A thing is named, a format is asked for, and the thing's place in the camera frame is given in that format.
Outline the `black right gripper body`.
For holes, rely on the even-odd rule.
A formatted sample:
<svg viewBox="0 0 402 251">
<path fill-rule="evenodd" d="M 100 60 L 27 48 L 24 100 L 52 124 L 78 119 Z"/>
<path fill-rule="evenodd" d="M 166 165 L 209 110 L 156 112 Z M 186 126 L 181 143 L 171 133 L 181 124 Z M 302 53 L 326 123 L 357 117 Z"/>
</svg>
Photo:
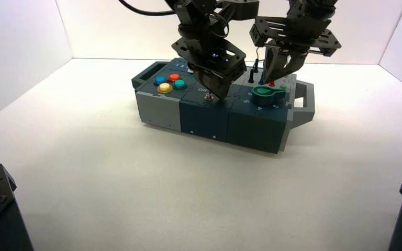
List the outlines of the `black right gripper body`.
<svg viewBox="0 0 402 251">
<path fill-rule="evenodd" d="M 332 56 L 342 47 L 327 27 L 332 15 L 288 14 L 287 17 L 257 16 L 250 29 L 256 47 L 266 48 L 266 59 L 305 57 L 308 53 Z"/>
</svg>

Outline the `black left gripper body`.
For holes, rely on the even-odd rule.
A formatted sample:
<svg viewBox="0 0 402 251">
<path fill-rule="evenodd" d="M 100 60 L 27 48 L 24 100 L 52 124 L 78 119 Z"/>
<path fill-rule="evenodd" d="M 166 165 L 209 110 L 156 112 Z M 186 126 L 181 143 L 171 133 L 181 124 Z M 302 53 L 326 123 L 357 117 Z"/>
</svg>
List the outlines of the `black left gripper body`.
<svg viewBox="0 0 402 251">
<path fill-rule="evenodd" d="M 226 40 L 228 26 L 178 26 L 178 32 L 181 37 L 172 48 L 193 71 L 206 71 L 226 82 L 235 81 L 247 71 L 246 54 Z"/>
</svg>

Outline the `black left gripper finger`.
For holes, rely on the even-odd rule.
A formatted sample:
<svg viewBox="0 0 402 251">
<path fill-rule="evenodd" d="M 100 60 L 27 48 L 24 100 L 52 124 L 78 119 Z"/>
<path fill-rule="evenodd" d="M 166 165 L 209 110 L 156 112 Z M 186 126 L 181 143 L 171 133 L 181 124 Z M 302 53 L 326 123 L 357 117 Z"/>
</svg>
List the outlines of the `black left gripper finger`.
<svg viewBox="0 0 402 251">
<path fill-rule="evenodd" d="M 221 80 L 221 100 L 224 100 L 229 94 L 232 83 L 239 78 L 239 75 L 224 76 Z"/>
<path fill-rule="evenodd" d="M 201 68 L 193 69 L 192 71 L 194 78 L 200 84 L 206 87 L 216 97 L 222 99 L 222 78 L 211 71 Z"/>
</svg>

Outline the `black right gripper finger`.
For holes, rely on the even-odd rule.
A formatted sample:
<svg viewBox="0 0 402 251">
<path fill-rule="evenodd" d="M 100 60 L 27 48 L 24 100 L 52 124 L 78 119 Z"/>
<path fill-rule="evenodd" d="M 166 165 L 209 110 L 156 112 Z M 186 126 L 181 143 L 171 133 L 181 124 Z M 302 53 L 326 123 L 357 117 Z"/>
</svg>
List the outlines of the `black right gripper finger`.
<svg viewBox="0 0 402 251">
<path fill-rule="evenodd" d="M 279 78 L 289 75 L 286 68 L 288 51 L 280 48 L 266 47 L 263 83 L 275 81 Z"/>
<path fill-rule="evenodd" d="M 280 78 L 298 71 L 304 65 L 307 55 L 307 53 L 282 53 Z"/>
</svg>

